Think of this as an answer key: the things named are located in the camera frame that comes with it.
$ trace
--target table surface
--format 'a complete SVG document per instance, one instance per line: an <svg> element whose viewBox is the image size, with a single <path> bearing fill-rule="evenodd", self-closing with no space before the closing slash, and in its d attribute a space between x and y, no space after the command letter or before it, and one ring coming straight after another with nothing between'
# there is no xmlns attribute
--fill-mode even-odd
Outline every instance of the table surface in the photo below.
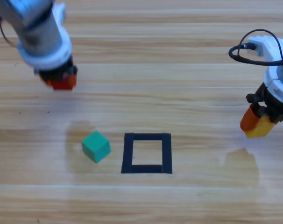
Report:
<svg viewBox="0 0 283 224"><path fill-rule="evenodd" d="M266 67L227 54L256 28L283 38L283 0L65 2L74 91L0 33L0 224L283 224L283 123L262 139L239 124ZM95 130L98 164L81 147ZM171 133L173 174L121 174L125 133ZM133 164L161 153L135 142Z"/></svg>

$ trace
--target green block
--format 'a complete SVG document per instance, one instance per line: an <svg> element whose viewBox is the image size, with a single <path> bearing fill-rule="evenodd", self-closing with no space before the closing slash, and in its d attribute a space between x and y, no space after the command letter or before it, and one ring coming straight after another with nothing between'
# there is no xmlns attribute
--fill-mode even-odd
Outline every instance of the green block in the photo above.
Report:
<svg viewBox="0 0 283 224"><path fill-rule="evenodd" d="M110 153L109 140L95 131L82 141L84 153L95 163L98 163Z"/></svg>

